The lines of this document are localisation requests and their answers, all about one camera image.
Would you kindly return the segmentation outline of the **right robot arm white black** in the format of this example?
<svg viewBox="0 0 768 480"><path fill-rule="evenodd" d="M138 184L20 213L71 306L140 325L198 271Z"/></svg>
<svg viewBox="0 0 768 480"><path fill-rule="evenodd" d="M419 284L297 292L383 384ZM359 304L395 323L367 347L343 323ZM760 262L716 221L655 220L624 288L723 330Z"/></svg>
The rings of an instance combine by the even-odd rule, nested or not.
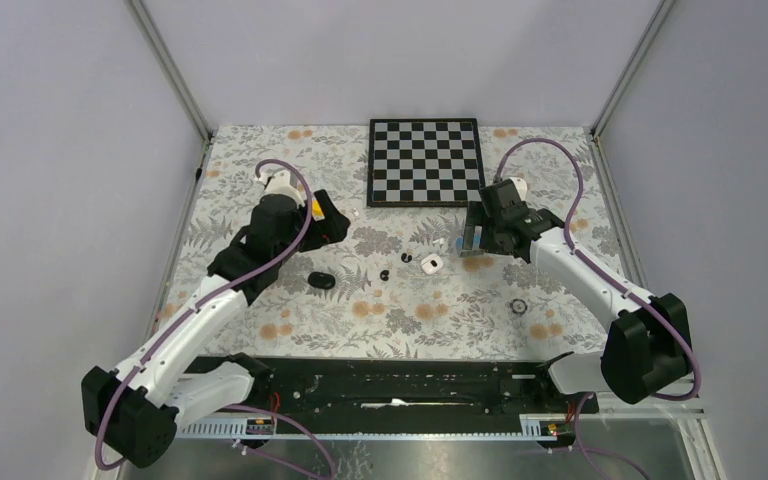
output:
<svg viewBox="0 0 768 480"><path fill-rule="evenodd" d="M525 190L519 178L481 189L467 205L462 250L536 267L560 282L607 333L601 351L562 354L545 364L547 376L533 386L537 405L557 412L573 394L606 390L628 404L648 397L684 400L663 391L699 371L683 302L673 294L657 297L593 258L557 215L529 206Z"/></svg>

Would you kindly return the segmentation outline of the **white earbud charging case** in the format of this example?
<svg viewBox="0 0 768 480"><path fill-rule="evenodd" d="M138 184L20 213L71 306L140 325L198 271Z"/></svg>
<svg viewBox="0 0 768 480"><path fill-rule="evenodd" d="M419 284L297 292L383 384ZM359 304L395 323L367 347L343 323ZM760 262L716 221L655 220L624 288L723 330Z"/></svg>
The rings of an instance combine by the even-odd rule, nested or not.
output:
<svg viewBox="0 0 768 480"><path fill-rule="evenodd" d="M438 273L444 266L443 259L438 254L430 254L420 262L420 268L426 275Z"/></svg>

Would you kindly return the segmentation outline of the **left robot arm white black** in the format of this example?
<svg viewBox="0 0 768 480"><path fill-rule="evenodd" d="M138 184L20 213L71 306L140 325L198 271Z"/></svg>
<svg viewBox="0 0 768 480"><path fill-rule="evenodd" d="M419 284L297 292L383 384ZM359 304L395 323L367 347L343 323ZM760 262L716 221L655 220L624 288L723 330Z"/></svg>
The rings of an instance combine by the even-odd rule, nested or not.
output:
<svg viewBox="0 0 768 480"><path fill-rule="evenodd" d="M148 467L181 428L229 405L256 411L269 401L268 381L237 360L194 380L180 378L219 331L278 279L287 260L343 241L351 222L326 190L311 190L290 167L258 181L264 190L248 224L214 257L175 317L114 368L94 367L83 377L84 423L96 439L98 469Z"/></svg>

